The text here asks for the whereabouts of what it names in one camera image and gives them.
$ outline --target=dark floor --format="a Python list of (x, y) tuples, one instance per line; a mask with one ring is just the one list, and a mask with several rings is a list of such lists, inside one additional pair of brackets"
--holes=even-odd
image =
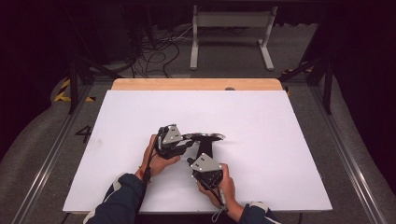
[[(198, 70), (191, 71), (191, 42), (178, 42), (179, 55), (166, 66), (172, 77), (280, 77), (281, 72), (298, 65), (304, 50), (315, 32), (316, 26), (275, 27), (268, 45), (275, 71), (268, 72), (256, 44), (258, 29), (247, 29), (242, 34), (224, 30), (208, 30), (200, 37)], [(177, 47), (163, 50), (166, 60), (177, 55)], [(162, 59), (160, 53), (151, 57), (152, 62)], [(164, 77), (162, 72), (146, 72), (141, 60), (143, 73), (150, 77)], [(162, 63), (150, 63), (149, 70), (162, 70)], [(130, 70), (121, 73), (131, 77)], [(304, 84), (305, 74), (285, 83), (290, 87), (290, 101), (300, 122), (305, 140), (311, 150), (318, 170), (323, 175), (323, 183), (329, 194), (333, 210), (320, 213), (304, 213), (303, 223), (374, 223), (362, 205), (361, 198), (350, 180), (351, 174), (340, 159), (335, 142), (321, 105), (313, 96), (313, 88)], [(54, 87), (51, 99), (58, 93), (63, 81)], [(68, 135), (60, 147), (53, 169), (39, 197), (33, 202), (30, 213), (21, 223), (60, 223), (65, 216), (62, 211), (69, 185), (79, 165), (86, 143), (84, 136), (76, 132), (87, 125), (93, 127), (106, 90), (111, 88), (108, 77), (97, 76), (88, 96), (94, 102), (85, 102), (72, 122)], [(11, 223), (22, 205), (23, 199), (32, 186), (37, 172), (57, 140), (64, 121), (68, 117), (70, 103), (53, 102), (52, 107), (32, 121), (14, 142), (0, 164), (0, 223)], [(388, 223), (396, 223), (396, 198), (383, 176), (376, 169), (348, 113), (347, 106), (338, 90), (336, 80), (332, 91), (332, 119), (364, 176), (369, 190), (374, 195), (380, 214)], [(298, 223), (298, 213), (276, 213), (282, 223)], [(65, 223), (81, 223), (83, 215), (70, 215)], [(210, 223), (210, 216), (142, 216), (137, 223)], [(218, 223), (229, 223), (223, 217)]]

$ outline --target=sleeve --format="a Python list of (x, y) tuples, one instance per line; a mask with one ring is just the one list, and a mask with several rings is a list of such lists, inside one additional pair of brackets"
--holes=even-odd
[(135, 175), (120, 175), (108, 189), (105, 200), (84, 218), (83, 223), (134, 223), (142, 189), (143, 183)]
[(264, 203), (249, 203), (245, 206), (239, 224), (280, 224), (273, 212)]

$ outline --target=white tabletop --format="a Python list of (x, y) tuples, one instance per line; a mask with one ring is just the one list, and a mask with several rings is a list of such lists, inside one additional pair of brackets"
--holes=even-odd
[[(175, 123), (181, 133), (226, 136), (213, 156), (229, 164), (241, 204), (274, 211), (331, 210), (326, 190), (284, 91), (108, 91), (64, 204), (88, 213), (121, 173), (134, 173), (149, 137)], [(198, 191), (188, 157), (151, 179), (141, 212), (196, 213), (216, 208)]]

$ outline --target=person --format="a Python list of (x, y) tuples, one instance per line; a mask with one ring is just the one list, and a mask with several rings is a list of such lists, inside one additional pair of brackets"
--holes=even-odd
[[(149, 154), (154, 144), (155, 134), (151, 136), (148, 147), (144, 153), (142, 165), (133, 174), (122, 174), (116, 178), (106, 193), (104, 201), (94, 208), (85, 218), (84, 224), (108, 224), (108, 223), (134, 223), (136, 208), (140, 204), (143, 191), (143, 173), (149, 160)], [(160, 174), (167, 166), (180, 160), (180, 156), (166, 160), (158, 155), (152, 157), (150, 163), (151, 177)], [(264, 203), (254, 202), (242, 206), (235, 199), (235, 186), (230, 177), (227, 164), (222, 164), (223, 179), (219, 187), (224, 192), (227, 202), (227, 215), (237, 223), (243, 224), (277, 224), (279, 223), (272, 211)], [(205, 190), (199, 182), (198, 189), (209, 197), (209, 200), (217, 208), (219, 201), (211, 191)]]

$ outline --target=hand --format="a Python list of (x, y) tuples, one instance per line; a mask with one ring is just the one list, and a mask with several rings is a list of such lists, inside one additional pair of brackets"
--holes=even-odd
[[(235, 199), (235, 185), (233, 184), (233, 179), (230, 177), (229, 169), (227, 164), (222, 164), (223, 179), (221, 180), (219, 187), (223, 190), (225, 201), (227, 203), (228, 213), (227, 215), (232, 218), (235, 222), (239, 221), (242, 216), (244, 207), (240, 205)], [(219, 201), (213, 195), (210, 190), (204, 189), (204, 187), (197, 182), (199, 191), (209, 197), (210, 202), (213, 203), (217, 208), (220, 208)]]
[[(139, 177), (140, 179), (142, 179), (142, 175), (143, 172), (146, 169), (146, 166), (148, 165), (148, 161), (149, 161), (149, 154), (150, 151), (153, 147), (154, 141), (156, 138), (156, 134), (153, 134), (149, 140), (149, 144), (146, 147), (146, 151), (145, 151), (145, 155), (143, 157), (143, 161), (142, 161), (142, 165), (140, 166), (139, 170), (137, 170), (136, 172), (136, 176)], [(150, 171), (151, 171), (151, 176), (155, 176), (158, 175), (160, 172), (162, 172), (166, 166), (168, 165), (172, 165), (174, 163), (176, 163), (177, 161), (180, 160), (180, 156), (175, 156), (174, 158), (171, 158), (169, 160), (166, 160), (164, 158), (161, 158), (159, 155), (157, 155), (155, 149), (153, 149), (153, 153), (152, 153), (152, 159), (150, 162)]]

